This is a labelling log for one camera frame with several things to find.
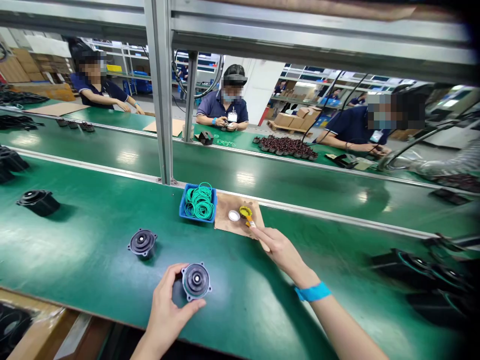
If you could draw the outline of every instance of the right hand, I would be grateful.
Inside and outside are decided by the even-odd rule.
[[[359,153],[368,153],[376,156],[382,155],[382,146],[378,144],[353,144],[349,147],[351,150],[359,152]]]
[[[120,101],[118,100],[118,102],[116,103],[120,109],[122,109],[124,112],[126,113],[130,113],[131,110],[130,110],[130,106],[128,106],[126,103],[124,103],[123,101]]]
[[[267,255],[297,287],[308,289],[320,283],[317,274],[304,263],[295,246],[280,231],[270,227],[250,227],[250,230],[270,248]]]
[[[228,119],[226,116],[217,117],[215,120],[215,126],[225,127],[228,125]]]

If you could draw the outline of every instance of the wrist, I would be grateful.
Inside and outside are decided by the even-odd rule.
[[[315,271],[309,268],[305,263],[293,271],[290,277],[299,289],[309,289],[321,282]]]

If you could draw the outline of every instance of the hand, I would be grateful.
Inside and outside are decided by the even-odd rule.
[[[350,146],[347,145],[347,148],[360,153],[370,153],[375,156],[381,156],[382,153],[382,146],[378,144],[352,144]]]
[[[215,120],[215,126],[224,127],[227,126],[228,119],[226,116],[217,117]]]
[[[270,227],[250,227],[250,230],[270,248],[267,255],[297,287],[308,289],[320,284],[317,274],[304,263],[295,246],[280,231]]]
[[[236,122],[231,122],[229,126],[226,128],[227,131],[235,131],[239,127],[239,124]]]
[[[140,105],[135,106],[135,109],[136,109],[136,113],[137,113],[137,114],[145,115],[145,111],[142,110],[142,108],[140,107]]]
[[[118,100],[116,104],[120,107],[120,109],[122,109],[126,113],[129,113],[131,111],[130,106],[128,106],[123,101]]]
[[[169,266],[153,292],[150,319],[144,337],[147,344],[145,347],[149,348],[150,352],[155,352],[157,359],[174,343],[191,317],[207,304],[205,299],[200,299],[178,308],[172,301],[175,276],[188,265],[179,263]]]

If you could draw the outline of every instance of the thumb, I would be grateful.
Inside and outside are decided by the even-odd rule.
[[[182,323],[185,325],[195,313],[203,308],[205,305],[207,305],[207,302],[205,299],[200,299],[200,300],[193,300],[192,302],[189,302],[187,305],[181,308],[180,311],[180,319]]]

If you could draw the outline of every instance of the left hand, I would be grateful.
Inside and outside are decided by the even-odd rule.
[[[170,348],[192,316],[207,304],[205,299],[200,299],[178,308],[172,301],[175,276],[188,265],[178,263],[169,266],[153,292],[150,319],[144,337],[150,345],[147,348],[158,355],[157,359]]]
[[[229,125],[230,126],[227,126],[226,128],[227,131],[235,131],[239,127],[239,124],[236,122],[231,122]]]
[[[145,115],[145,111],[142,110],[142,108],[140,107],[140,105],[135,106],[135,109],[136,109],[136,113],[137,113],[137,114]]]

